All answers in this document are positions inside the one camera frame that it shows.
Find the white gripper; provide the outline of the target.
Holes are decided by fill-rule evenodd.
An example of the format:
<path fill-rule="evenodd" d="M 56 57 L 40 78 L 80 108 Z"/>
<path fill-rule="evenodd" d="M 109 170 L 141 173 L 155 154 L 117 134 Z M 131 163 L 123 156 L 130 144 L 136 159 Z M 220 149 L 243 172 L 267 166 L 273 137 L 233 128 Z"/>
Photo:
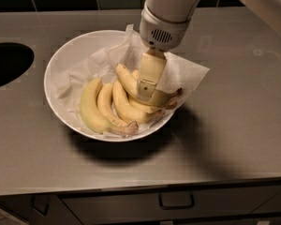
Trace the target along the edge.
<path fill-rule="evenodd" d="M 139 65 L 138 94 L 142 99 L 152 97 L 167 64 L 163 52 L 180 45 L 190 21 L 191 7 L 145 3 L 141 12 L 140 37 L 150 49 L 142 54 Z"/>

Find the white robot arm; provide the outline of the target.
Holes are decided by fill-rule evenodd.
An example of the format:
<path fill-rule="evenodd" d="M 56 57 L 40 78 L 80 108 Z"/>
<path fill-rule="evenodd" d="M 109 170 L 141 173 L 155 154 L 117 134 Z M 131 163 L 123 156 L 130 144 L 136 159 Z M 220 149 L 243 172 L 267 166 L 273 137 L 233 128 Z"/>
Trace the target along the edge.
<path fill-rule="evenodd" d="M 154 59 L 180 45 L 196 8 L 242 5 L 281 37 L 281 0 L 145 0 L 140 38 Z"/>

